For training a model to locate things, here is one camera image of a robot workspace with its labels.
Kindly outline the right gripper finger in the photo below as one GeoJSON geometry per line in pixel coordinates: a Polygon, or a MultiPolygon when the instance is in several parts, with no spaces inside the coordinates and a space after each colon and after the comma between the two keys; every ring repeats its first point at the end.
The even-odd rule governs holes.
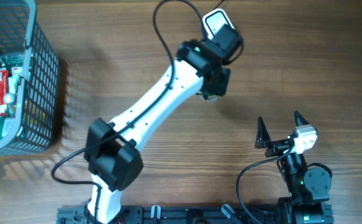
{"type": "Polygon", "coordinates": [[[296,126],[309,125],[309,122],[301,115],[299,111],[294,111],[294,118],[296,126]]]}
{"type": "Polygon", "coordinates": [[[263,117],[259,116],[257,120],[257,135],[255,140],[255,148],[263,149],[270,146],[272,140],[267,131],[263,117]]]}

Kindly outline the mint green wipes pack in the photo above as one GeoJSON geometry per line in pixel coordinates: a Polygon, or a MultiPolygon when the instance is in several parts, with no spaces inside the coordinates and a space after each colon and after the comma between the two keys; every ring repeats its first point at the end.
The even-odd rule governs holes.
{"type": "Polygon", "coordinates": [[[8,78],[8,92],[14,95],[17,94],[17,89],[19,85],[19,76],[14,75],[8,78]]]}

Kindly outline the red stick sachet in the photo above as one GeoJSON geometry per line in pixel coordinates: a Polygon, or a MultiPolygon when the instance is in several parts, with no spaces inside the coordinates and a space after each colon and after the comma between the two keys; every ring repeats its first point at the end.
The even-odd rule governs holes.
{"type": "Polygon", "coordinates": [[[6,69],[0,69],[0,116],[4,116],[6,113],[5,110],[7,106],[4,101],[4,97],[8,92],[8,78],[9,71],[6,69]]]}

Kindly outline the green lid round container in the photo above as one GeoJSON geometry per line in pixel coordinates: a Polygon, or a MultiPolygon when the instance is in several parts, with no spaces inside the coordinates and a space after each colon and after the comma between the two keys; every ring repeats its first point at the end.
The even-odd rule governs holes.
{"type": "Polygon", "coordinates": [[[203,101],[208,102],[208,103],[213,103],[213,102],[217,101],[217,99],[218,99],[217,95],[214,95],[211,93],[199,92],[199,93],[197,93],[197,95],[200,97],[200,99],[202,99],[203,101]]]}

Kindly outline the yellow liquid bottle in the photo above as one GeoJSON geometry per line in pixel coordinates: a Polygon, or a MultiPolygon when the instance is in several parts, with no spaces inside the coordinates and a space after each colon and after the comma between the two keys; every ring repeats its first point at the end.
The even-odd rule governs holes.
{"type": "Polygon", "coordinates": [[[14,118],[16,116],[16,95],[13,93],[6,93],[4,95],[4,103],[6,105],[6,114],[14,118]]]}

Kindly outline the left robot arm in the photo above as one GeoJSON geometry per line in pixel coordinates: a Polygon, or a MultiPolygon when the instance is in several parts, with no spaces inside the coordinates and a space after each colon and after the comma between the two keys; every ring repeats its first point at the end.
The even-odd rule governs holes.
{"type": "Polygon", "coordinates": [[[243,40],[232,25],[206,40],[183,42],[164,75],[129,109],[110,122],[89,127],[84,158],[95,184],[87,208],[95,223],[110,223],[121,210],[121,195],[143,169],[141,152],[157,128],[188,98],[224,96],[231,56],[243,40]]]}

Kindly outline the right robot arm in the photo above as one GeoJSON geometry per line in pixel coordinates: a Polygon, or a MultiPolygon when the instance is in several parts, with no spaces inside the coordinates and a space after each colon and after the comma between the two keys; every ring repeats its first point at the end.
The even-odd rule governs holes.
{"type": "Polygon", "coordinates": [[[314,147],[318,131],[300,112],[295,111],[294,118],[292,134],[278,141],[271,140],[263,117],[257,120],[255,147],[265,149],[267,158],[276,158],[290,194],[278,200],[282,223],[333,223],[333,210],[326,203],[332,171],[319,162],[307,163],[303,155],[314,147]]]}

